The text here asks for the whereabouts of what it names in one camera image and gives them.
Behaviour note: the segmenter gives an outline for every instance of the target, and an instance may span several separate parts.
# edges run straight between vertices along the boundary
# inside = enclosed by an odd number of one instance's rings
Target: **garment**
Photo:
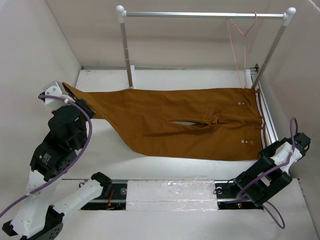
[[[242,88],[82,92],[135,152],[159,157],[253,160],[266,146],[260,91]],[[176,122],[191,122],[186,125]]]

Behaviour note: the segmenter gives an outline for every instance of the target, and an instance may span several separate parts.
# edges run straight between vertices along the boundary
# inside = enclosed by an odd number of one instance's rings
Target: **silver metal frame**
[[[122,35],[122,44],[123,44],[123,52],[125,59],[125,67],[129,82],[129,88],[133,88],[133,80],[132,80],[132,72],[130,68],[130,60],[129,60],[129,51],[128,51],[128,43],[126,36],[126,28],[125,28],[125,18],[126,17],[162,17],[162,18],[218,18],[218,19],[282,19],[282,25],[280,26],[279,31],[277,32],[273,43],[270,47],[269,52],[264,60],[264,63],[261,69],[258,72],[258,75],[255,81],[252,84],[252,89],[254,89],[261,76],[263,75],[270,58],[272,57],[281,36],[283,35],[286,27],[291,21],[293,15],[296,13],[296,9],[294,7],[290,7],[285,13],[281,14],[268,14],[268,13],[220,13],[220,12],[150,12],[150,11],[126,11],[125,8],[121,5],[116,7],[116,11],[118,14],[118,20],[121,27],[121,35]]]

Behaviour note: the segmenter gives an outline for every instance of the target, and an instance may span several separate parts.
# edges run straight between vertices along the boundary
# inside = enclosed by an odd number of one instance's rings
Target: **brown pants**
[[[259,90],[82,92],[64,86],[140,154],[239,161],[256,159],[266,146]],[[195,124],[176,123],[180,121]]]

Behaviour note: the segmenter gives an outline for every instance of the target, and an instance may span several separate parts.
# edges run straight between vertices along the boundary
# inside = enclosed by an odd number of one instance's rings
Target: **purple cable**
[[[290,135],[291,135],[291,143],[292,143],[292,152],[295,151],[296,148],[296,143],[295,143],[295,138],[294,138],[294,130],[293,130],[293,121],[295,123],[295,134],[298,133],[298,121],[295,117],[291,118],[290,120]],[[229,203],[238,203],[238,202],[242,202],[245,201],[246,199],[244,199],[244,197],[246,196],[245,191],[250,188],[254,183],[256,183],[257,181],[259,181],[260,179],[262,179],[263,177],[267,176],[268,174],[270,174],[271,172],[282,168],[283,166],[286,166],[290,163],[290,158],[292,157],[292,152],[290,152],[288,154],[288,157],[286,159],[286,161],[278,166],[275,166],[271,169],[269,169],[268,171],[264,172],[263,174],[261,174],[260,176],[256,177],[255,179],[253,179],[251,182],[249,182],[243,189],[241,189],[241,191],[237,194],[236,198],[237,200],[234,201],[230,201]],[[278,220],[276,219],[276,217],[271,213],[271,211],[263,204],[263,208],[267,211],[267,213],[271,216],[271,218],[274,220],[274,222],[279,226],[279,228],[281,229],[285,229],[286,224],[284,221],[284,218],[282,217],[282,215],[280,214],[279,210],[269,201],[267,201],[267,203],[273,207],[273,209],[276,211],[276,213],[279,215],[281,221],[282,221],[282,226],[280,225],[280,223],[278,222]]]
[[[65,101],[66,98],[64,97],[59,97],[59,96],[51,96],[51,95],[40,95],[39,96],[40,99],[56,99],[56,100],[60,100],[60,101]],[[36,192],[41,191],[42,189],[44,189],[45,187],[49,186],[50,184],[54,183],[56,180],[58,180],[62,175],[64,175],[78,160],[79,158],[82,156],[82,154],[85,152],[91,136],[92,136],[92,123],[90,120],[90,117],[88,116],[88,114],[81,108],[79,107],[77,104],[73,103],[71,100],[68,101],[68,104],[76,107],[77,109],[79,109],[79,111],[85,116],[85,118],[88,121],[89,124],[89,133],[88,133],[88,137],[87,140],[83,146],[83,148],[81,149],[81,151],[79,152],[79,154],[76,156],[76,158],[71,162],[71,164],[65,169],[63,170],[59,175],[57,175],[56,177],[54,177],[53,179],[51,179],[50,181],[46,182],[45,184],[37,187],[36,189],[32,190],[30,192],[30,194],[35,194]],[[12,204],[10,204],[5,210],[3,210],[0,213],[0,219],[3,217],[3,215],[5,215],[11,208],[13,208],[15,205],[17,205],[18,203],[20,203],[21,201],[23,201],[24,199],[26,199],[28,196],[24,195],[22,197],[20,197],[19,199],[17,199],[16,201],[14,201]]]

